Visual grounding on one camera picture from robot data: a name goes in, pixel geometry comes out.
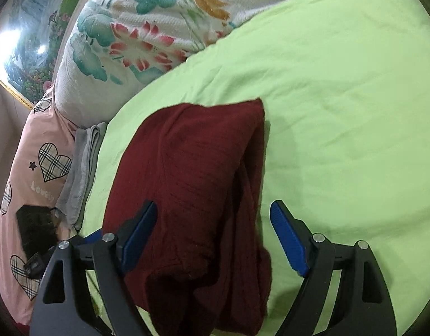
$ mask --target floral blanket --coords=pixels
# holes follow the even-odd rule
[[[150,82],[282,1],[89,0],[58,70],[58,109],[80,127],[108,122]]]

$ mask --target green bedsheet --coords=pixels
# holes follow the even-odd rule
[[[260,227],[273,270],[260,334],[274,335],[302,282],[269,221],[275,199],[334,242],[370,243],[402,334],[430,298],[430,18],[418,0],[289,0],[150,84],[108,126],[81,235],[101,227],[146,117],[256,97],[268,129]],[[327,322],[324,313],[318,331]]]

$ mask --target landscape painting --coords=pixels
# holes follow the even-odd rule
[[[64,32],[79,1],[8,0],[2,9],[0,83],[28,107],[52,84]]]

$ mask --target red knit sweater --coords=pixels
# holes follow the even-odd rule
[[[123,154],[103,229],[156,202],[158,222],[125,282],[161,336],[258,333],[271,282],[255,227],[263,151],[258,99],[161,109]]]

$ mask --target gray towel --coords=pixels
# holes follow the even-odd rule
[[[62,221],[77,231],[83,224],[84,209],[94,183],[97,158],[105,133],[106,123],[100,123],[90,129],[78,129],[75,135],[70,172],[56,207]]]

